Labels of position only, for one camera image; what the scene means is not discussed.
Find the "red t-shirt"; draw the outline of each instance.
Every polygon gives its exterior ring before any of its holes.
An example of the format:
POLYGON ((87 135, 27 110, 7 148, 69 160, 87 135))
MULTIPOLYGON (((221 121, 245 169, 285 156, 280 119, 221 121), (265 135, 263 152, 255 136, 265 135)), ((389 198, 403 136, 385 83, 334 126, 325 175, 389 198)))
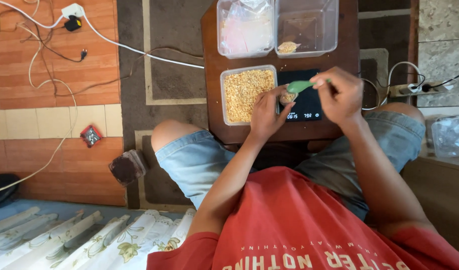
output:
POLYGON ((148 270, 458 269, 459 252, 430 230, 391 240, 370 229, 325 187, 286 167, 250 174, 221 235, 195 233, 148 270))

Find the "black scale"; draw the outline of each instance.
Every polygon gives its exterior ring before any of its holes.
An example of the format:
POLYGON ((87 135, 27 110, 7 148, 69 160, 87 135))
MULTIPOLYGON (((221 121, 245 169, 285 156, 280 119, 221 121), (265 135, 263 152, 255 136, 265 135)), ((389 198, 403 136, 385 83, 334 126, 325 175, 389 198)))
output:
MULTIPOLYGON (((319 72, 319 69, 297 70, 297 71, 282 71, 277 74, 278 85, 285 85, 294 81, 308 81, 319 72)), ((295 100, 296 104, 291 108, 286 122, 299 122, 310 120, 321 120, 322 109, 318 91, 312 87, 306 88, 300 92, 295 100)), ((283 105, 279 105, 280 112, 284 109, 283 105)))

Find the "knee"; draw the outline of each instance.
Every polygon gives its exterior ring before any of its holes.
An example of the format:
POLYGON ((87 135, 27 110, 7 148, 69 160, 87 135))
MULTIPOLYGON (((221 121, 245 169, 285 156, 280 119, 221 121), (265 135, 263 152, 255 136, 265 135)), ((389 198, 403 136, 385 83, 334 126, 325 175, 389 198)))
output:
POLYGON ((379 112, 379 111, 395 111, 396 113, 402 113, 402 114, 405 114, 417 121, 419 121, 420 123, 424 124, 424 116, 423 114, 421 113, 421 111, 414 107, 414 106, 411 106, 409 104, 406 104, 406 103, 401 103, 401 102, 393 102, 393 103, 388 103, 388 104, 385 104, 381 107, 378 107, 378 108, 375 108, 373 110, 369 110, 367 111, 368 112, 379 112))
POLYGON ((151 135, 151 146, 156 152, 168 143, 198 130, 202 130, 202 128, 174 119, 164 120, 154 128, 151 135))

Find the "white lace curtain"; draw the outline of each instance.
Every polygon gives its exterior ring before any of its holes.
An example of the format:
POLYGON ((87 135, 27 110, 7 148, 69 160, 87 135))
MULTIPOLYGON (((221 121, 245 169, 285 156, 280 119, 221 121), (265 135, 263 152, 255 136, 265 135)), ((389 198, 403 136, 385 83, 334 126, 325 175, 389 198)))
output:
POLYGON ((0 221, 0 269, 146 269, 149 253, 183 244, 195 213, 188 209, 172 221, 148 210, 127 226, 128 215, 99 225, 99 211, 67 221, 38 211, 33 207, 0 221))

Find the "denim shorts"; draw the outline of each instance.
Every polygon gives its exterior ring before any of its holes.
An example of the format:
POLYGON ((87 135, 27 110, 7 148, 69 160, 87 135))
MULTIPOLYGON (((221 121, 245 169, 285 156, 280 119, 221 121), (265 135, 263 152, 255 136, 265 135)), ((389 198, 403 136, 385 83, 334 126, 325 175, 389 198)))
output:
MULTIPOLYGON (((400 172, 421 149, 425 126, 404 114, 375 111, 365 120, 380 147, 400 172)), ((196 209, 235 153, 224 149, 206 130, 186 135, 156 152, 161 168, 178 184, 196 209)), ((346 136, 300 163, 296 171, 339 194, 346 207, 364 220, 368 212, 346 136)))

